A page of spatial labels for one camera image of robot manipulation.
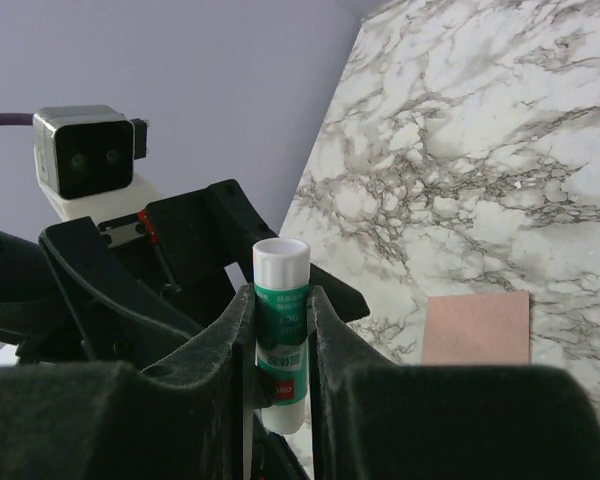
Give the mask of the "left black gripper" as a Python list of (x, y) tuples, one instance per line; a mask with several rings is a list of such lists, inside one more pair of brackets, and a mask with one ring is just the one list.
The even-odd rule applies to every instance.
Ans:
[(232, 262), (249, 282), (262, 259), (284, 280), (323, 287), (345, 323), (370, 313), (361, 292), (309, 262), (306, 242), (277, 237), (233, 179), (209, 186), (207, 205), (183, 194), (98, 230), (84, 217), (39, 236), (90, 360), (160, 360), (191, 340), (194, 320), (216, 319), (233, 298)]

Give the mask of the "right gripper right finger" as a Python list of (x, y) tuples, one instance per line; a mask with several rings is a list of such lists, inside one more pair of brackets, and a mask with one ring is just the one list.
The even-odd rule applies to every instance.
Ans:
[(308, 309), (318, 479), (600, 479), (583, 388), (545, 366), (399, 366), (337, 315)]

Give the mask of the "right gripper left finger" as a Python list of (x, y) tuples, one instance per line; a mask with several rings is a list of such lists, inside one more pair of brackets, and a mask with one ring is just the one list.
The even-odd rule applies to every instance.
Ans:
[(0, 367), (0, 479), (246, 479), (254, 292), (144, 370)]

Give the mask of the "green glue stick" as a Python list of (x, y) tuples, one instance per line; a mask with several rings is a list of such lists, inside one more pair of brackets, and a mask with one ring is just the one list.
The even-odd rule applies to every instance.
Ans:
[(261, 410), (264, 427), (296, 433), (308, 393), (307, 299), (309, 283), (280, 278), (265, 261), (253, 261), (256, 295), (256, 362), (274, 380), (272, 405)]

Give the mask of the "pink envelope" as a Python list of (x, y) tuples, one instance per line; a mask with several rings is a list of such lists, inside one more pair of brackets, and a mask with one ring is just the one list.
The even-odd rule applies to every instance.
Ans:
[(530, 296), (502, 292), (431, 297), (424, 365), (524, 365), (530, 361)]

